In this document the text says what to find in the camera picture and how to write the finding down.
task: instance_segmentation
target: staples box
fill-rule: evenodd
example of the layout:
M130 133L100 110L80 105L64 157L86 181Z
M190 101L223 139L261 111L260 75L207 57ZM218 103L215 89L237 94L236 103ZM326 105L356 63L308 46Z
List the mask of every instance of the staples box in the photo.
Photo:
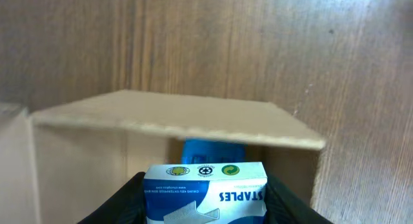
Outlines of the staples box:
M263 164L154 165L143 185L148 224L262 224Z
M187 137L246 144L317 204L325 140L274 104L122 90L30 115L0 104L0 223L77 223L137 172L179 164Z

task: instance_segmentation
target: blue staples box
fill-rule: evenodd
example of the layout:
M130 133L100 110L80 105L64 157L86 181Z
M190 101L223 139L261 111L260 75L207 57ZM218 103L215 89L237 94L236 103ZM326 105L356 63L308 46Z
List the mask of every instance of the blue staples box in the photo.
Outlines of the blue staples box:
M153 165L143 184L148 224L262 224L267 211L261 162Z

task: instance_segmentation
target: wood grain surface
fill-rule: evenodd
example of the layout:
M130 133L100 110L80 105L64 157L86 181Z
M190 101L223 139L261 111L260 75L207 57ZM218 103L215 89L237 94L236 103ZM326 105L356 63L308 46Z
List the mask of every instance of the wood grain surface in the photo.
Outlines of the wood grain surface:
M271 101L329 140L313 207L413 220L413 0L0 0L0 99Z

